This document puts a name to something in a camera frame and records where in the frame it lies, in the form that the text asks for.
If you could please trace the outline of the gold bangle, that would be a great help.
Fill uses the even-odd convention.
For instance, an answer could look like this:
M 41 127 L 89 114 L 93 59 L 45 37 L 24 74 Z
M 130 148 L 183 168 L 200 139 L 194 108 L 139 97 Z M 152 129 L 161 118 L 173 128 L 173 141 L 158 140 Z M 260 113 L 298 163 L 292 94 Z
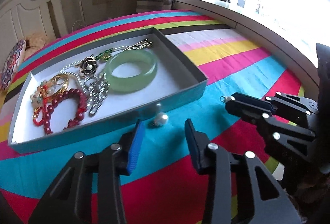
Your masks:
M 58 95 L 66 91 L 69 86 L 69 77 L 67 74 L 58 74 L 46 81 L 43 85 L 48 97 Z

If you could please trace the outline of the striped colourful tablecloth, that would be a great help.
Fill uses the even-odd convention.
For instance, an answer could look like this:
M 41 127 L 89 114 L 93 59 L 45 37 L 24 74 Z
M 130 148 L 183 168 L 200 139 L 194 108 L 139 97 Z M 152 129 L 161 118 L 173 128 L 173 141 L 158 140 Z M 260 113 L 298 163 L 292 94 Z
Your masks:
M 242 92 L 257 98 L 276 92 L 303 95 L 300 80 L 274 56 L 233 27 L 189 10 L 132 14 L 78 30 L 46 45 L 26 59 L 8 94 L 1 98 L 1 193 L 27 222 L 37 202 L 68 159 L 77 151 L 100 152 L 124 133 L 117 130 L 78 143 L 21 155 L 7 145 L 18 93 L 39 64 L 75 48 L 139 29 L 156 28 L 201 71 L 208 82 L 197 101 L 169 112 L 162 127 L 147 129 L 137 168 L 122 177 L 128 223 L 198 223 L 203 217 L 207 177 L 194 170 L 184 134 L 185 120 L 228 151 L 253 151 L 270 170 L 277 161 L 253 125 L 227 114 L 220 97 Z

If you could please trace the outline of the beige plush pillow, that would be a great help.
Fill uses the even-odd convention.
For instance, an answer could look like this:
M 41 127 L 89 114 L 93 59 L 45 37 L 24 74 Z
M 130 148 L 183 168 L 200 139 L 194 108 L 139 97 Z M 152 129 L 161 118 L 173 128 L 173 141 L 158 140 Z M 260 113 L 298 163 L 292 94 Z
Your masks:
M 43 47 L 48 45 L 52 39 L 49 38 L 46 34 L 41 32 L 32 33 L 25 37 L 26 40 L 26 53 L 25 58 L 37 53 Z

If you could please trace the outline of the silver chain pendant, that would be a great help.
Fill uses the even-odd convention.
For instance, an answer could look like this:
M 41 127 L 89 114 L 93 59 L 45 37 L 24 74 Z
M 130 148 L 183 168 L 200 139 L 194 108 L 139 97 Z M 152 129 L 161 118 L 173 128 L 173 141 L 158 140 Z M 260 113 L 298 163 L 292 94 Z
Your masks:
M 151 48 L 153 46 L 153 41 L 149 39 L 144 39 L 140 42 L 135 43 L 134 45 L 129 46 L 126 50 L 143 50 L 145 48 Z

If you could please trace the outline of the green jade bangle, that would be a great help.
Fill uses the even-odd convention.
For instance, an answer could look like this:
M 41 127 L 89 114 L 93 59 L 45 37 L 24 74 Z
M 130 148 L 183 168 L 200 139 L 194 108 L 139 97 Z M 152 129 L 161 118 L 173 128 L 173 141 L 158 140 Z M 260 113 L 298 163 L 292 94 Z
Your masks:
M 157 57 L 150 51 L 130 50 L 113 56 L 103 73 L 110 88 L 116 92 L 131 93 L 148 86 L 156 77 Z

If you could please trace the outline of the white pearl necklace green beads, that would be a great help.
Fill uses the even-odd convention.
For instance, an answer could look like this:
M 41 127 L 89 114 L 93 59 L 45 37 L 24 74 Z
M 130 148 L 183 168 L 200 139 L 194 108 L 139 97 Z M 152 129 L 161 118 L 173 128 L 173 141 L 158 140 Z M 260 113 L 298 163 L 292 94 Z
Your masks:
M 78 82 L 78 85 L 82 88 L 84 93 L 88 94 L 86 87 L 84 86 L 84 79 L 88 76 L 95 75 L 98 69 L 98 62 L 107 62 L 114 52 L 117 51 L 126 51 L 128 45 L 113 47 L 103 51 L 102 53 L 94 56 L 87 56 L 83 60 L 72 62 L 71 64 L 66 65 L 60 70 L 60 74 L 67 74 L 72 76 Z M 67 72 L 68 69 L 76 67 L 79 69 L 78 73 Z

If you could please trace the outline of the silver rhinestone brooch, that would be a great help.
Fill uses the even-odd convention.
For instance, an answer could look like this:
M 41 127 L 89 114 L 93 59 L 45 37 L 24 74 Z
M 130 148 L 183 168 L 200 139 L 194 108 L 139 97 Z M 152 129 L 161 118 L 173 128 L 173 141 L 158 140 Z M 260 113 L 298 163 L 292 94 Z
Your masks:
M 91 75 L 84 79 L 84 86 L 88 91 L 87 110 L 90 117 L 93 117 L 102 106 L 110 89 L 106 73 Z

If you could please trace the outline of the round patterned cushion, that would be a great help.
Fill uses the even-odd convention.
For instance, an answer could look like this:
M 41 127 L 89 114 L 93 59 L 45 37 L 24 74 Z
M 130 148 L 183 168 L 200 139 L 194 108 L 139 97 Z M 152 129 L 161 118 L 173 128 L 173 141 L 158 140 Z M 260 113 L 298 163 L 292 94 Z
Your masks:
M 7 56 L 1 72 L 1 91 L 7 91 L 19 66 L 24 61 L 26 40 L 20 40 Z

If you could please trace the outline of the teal jewelry box tray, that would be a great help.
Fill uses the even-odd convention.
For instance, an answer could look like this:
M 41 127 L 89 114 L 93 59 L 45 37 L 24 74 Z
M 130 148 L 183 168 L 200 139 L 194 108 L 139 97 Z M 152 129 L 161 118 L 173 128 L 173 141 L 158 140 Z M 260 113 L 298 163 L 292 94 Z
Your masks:
M 32 121 L 32 97 L 58 74 L 84 91 L 80 101 L 66 94 L 52 104 L 41 126 Z M 133 31 L 74 49 L 34 68 L 13 112 L 8 145 L 21 154 L 49 150 L 146 120 L 203 96 L 207 77 L 154 28 Z

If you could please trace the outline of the white bed headboard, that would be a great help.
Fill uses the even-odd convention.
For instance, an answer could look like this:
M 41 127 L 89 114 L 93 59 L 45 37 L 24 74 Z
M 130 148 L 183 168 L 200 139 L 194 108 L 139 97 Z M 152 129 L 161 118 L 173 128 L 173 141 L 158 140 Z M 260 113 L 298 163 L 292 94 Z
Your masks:
M 68 34 L 61 0 L 4 0 L 1 3 L 1 65 L 16 43 L 33 33 L 51 41 Z

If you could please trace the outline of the pearl earring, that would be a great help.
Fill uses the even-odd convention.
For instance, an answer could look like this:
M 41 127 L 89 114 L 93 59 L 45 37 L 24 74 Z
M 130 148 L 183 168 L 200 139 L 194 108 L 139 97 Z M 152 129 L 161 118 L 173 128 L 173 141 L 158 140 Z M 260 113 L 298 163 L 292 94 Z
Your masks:
M 220 101 L 223 103 L 229 102 L 231 100 L 235 100 L 234 96 L 221 96 Z
M 162 127 L 167 124 L 169 120 L 168 114 L 164 112 L 159 112 L 153 120 L 149 123 L 149 127 L 156 128 L 156 127 Z

